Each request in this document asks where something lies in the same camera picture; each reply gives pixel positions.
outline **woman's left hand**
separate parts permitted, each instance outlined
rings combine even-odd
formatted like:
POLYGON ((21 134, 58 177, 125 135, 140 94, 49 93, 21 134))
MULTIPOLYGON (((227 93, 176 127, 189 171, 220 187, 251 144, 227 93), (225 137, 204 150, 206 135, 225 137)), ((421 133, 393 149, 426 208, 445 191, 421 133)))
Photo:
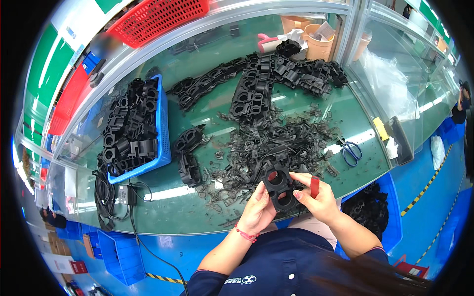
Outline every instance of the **woman's left hand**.
POLYGON ((248 200, 238 228, 248 235, 256 235, 264 230, 275 218, 276 210, 262 181, 248 200))

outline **navy blue shirt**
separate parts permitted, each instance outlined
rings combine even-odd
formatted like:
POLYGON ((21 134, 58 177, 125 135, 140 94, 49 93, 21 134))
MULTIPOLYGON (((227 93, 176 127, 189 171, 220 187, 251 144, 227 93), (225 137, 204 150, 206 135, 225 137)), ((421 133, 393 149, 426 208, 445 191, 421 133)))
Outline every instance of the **navy blue shirt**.
POLYGON ((49 209, 49 207, 46 209, 48 212, 48 216, 46 216, 46 220, 48 221, 51 226, 57 227, 57 228, 66 228, 66 218, 60 214, 56 214, 56 218, 53 217, 53 212, 49 209))
MULTIPOLYGON (((327 295, 314 276, 336 282, 349 279, 322 260, 334 254, 323 237, 299 228, 284 228, 262 234, 230 276, 208 270, 196 271, 188 281, 190 296, 262 296, 262 295, 327 295)), ((388 262, 382 248, 366 253, 388 262)))
POLYGON ((463 97, 463 101, 461 102, 461 107, 462 110, 459 111, 457 109, 457 103, 454 105, 453 109, 451 110, 453 112, 453 116, 451 117, 453 119, 453 122, 457 125, 461 125, 466 121, 466 110, 469 109, 471 106, 471 100, 466 99, 463 97))

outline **red string bracelet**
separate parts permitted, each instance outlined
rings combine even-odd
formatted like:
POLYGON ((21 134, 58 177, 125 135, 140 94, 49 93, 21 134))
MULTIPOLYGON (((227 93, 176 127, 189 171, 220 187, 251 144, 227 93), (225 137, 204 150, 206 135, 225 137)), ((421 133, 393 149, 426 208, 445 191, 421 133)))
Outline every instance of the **red string bracelet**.
POLYGON ((257 233, 257 235, 253 235, 253 234, 248 235, 248 234, 246 234, 245 232, 241 231, 241 230, 237 227, 237 223, 236 223, 236 225, 235 225, 237 232, 239 232, 240 235, 243 236, 246 240, 249 240, 249 241, 251 241, 252 243, 255 243, 255 242, 257 241, 257 237, 260 235, 260 233, 257 233))

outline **woman's right hand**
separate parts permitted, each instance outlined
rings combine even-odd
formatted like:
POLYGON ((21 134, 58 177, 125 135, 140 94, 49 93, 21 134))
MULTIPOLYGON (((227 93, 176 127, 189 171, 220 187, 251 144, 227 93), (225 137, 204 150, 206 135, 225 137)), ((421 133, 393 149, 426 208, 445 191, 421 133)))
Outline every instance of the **woman's right hand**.
POLYGON ((305 205, 313 216, 320 220, 322 223, 328 225, 334 219, 341 214, 337 207, 334 194, 332 193, 331 186, 323 181, 319 181, 319 194, 312 198, 310 195, 311 187, 311 174, 300 174, 290 172, 290 176, 293 180, 297 180, 308 188, 303 191, 295 190, 293 195, 298 199, 300 203, 305 205))

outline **shirt logo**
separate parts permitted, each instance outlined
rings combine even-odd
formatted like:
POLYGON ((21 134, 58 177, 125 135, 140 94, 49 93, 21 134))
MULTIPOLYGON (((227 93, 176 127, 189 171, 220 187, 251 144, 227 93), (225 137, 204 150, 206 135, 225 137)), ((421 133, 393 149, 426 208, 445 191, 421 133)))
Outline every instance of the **shirt logo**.
POLYGON ((257 280, 256 276, 246 276, 242 279, 242 283, 250 285, 257 280))
POLYGON ((224 282, 224 285, 225 284, 241 284, 241 285, 246 284, 246 285, 250 285, 253 282, 255 282, 256 280, 257 280, 256 276, 246 276, 244 278, 228 278, 224 282))

